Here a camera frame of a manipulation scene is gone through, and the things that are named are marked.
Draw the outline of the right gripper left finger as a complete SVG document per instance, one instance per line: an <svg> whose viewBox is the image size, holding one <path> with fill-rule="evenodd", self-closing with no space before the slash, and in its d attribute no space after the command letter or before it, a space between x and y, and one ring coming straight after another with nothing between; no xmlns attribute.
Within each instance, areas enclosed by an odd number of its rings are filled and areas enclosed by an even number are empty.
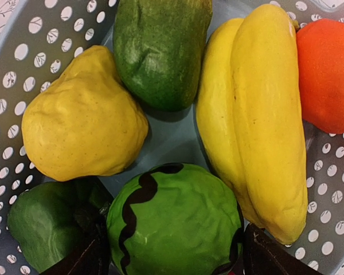
<svg viewBox="0 0 344 275"><path fill-rule="evenodd" d="M109 207L107 202L100 209L86 205L76 210L75 218L85 238L65 258L44 271L45 274L108 274L110 246L106 215Z"/></svg>

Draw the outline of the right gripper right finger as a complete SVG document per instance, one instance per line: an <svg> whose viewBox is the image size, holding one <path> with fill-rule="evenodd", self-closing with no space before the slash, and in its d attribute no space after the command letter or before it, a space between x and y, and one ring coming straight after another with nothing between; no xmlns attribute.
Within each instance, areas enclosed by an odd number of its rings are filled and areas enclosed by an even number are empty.
<svg viewBox="0 0 344 275"><path fill-rule="evenodd" d="M317 275L318 271L285 252L272 238L250 223L244 232L245 274Z"/></svg>

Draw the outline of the green toy watermelon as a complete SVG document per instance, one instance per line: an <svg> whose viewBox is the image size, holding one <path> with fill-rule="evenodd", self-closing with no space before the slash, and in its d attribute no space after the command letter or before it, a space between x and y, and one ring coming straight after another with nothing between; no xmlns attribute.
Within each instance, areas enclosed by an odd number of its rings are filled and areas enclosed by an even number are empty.
<svg viewBox="0 0 344 275"><path fill-rule="evenodd" d="M243 248L243 218L221 179L168 163L127 182L107 216L121 274L228 274Z"/></svg>

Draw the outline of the yellow toy banana bunch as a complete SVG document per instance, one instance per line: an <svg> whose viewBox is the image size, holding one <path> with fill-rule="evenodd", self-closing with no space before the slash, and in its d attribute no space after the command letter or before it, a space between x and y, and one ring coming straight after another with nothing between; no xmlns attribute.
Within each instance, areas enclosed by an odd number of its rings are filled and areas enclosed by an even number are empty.
<svg viewBox="0 0 344 275"><path fill-rule="evenodd" d="M243 216L283 245L301 235L308 204L297 26L272 4L222 24L205 50L196 103L216 173Z"/></svg>

